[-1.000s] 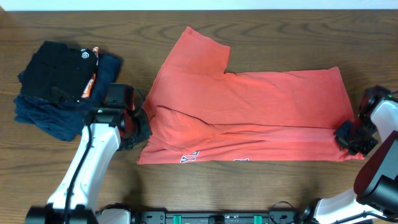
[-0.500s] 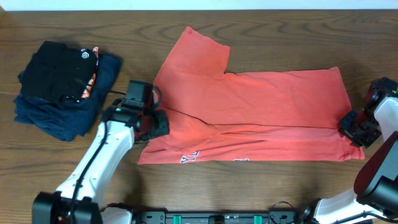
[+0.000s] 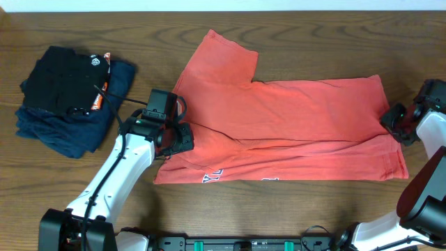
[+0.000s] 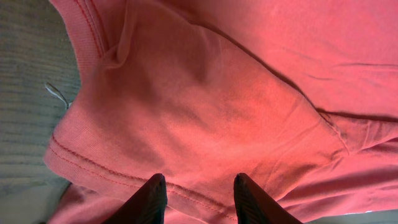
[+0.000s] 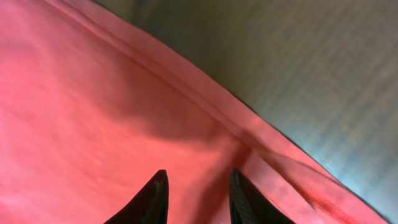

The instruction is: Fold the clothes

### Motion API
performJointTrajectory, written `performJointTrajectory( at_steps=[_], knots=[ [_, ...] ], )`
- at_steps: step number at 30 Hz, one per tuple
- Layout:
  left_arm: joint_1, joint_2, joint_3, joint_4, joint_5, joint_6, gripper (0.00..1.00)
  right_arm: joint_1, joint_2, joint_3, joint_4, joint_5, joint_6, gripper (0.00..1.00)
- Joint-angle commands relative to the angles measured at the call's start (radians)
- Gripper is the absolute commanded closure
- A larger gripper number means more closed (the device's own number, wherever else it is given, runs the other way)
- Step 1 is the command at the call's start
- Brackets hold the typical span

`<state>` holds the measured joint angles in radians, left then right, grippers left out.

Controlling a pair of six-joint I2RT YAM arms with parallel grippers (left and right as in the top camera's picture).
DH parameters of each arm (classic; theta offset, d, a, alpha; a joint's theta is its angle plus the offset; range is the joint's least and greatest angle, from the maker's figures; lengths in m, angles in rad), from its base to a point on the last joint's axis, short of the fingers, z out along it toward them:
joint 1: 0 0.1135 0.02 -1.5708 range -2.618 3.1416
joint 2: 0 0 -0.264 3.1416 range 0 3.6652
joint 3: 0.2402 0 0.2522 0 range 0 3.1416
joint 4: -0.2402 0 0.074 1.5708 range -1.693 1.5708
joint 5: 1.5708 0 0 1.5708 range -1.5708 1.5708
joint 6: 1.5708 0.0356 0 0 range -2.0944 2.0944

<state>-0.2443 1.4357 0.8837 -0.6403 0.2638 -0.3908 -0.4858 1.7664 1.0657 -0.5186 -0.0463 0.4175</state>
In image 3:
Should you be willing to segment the red orange t-shirt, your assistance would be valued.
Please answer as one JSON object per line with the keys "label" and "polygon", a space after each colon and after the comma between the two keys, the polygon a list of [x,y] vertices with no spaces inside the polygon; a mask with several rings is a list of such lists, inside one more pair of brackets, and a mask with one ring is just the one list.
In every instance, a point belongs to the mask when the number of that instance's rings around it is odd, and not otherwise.
{"label": "red orange t-shirt", "polygon": [[257,82],[258,57],[204,36],[174,87],[194,148],[167,160],[157,184],[408,177],[379,121],[389,107],[379,76]]}

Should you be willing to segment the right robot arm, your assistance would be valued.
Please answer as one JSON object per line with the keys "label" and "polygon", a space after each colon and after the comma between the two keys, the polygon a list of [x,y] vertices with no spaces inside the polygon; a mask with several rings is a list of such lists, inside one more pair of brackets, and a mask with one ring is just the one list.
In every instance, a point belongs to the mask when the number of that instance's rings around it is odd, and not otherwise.
{"label": "right robot arm", "polygon": [[445,106],[401,104],[380,119],[406,146],[420,140],[428,161],[401,193],[395,211],[344,232],[340,250],[445,249]]}

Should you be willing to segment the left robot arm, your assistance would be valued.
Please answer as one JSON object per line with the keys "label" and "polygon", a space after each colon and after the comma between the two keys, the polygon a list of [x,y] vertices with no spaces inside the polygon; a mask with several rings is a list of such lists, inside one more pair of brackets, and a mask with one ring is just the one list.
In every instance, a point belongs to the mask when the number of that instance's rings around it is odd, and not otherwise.
{"label": "left robot arm", "polygon": [[135,183],[160,157],[194,147],[189,123],[134,116],[120,125],[113,151],[63,211],[49,209],[40,221],[39,250],[152,250],[149,236],[116,234],[114,223]]}

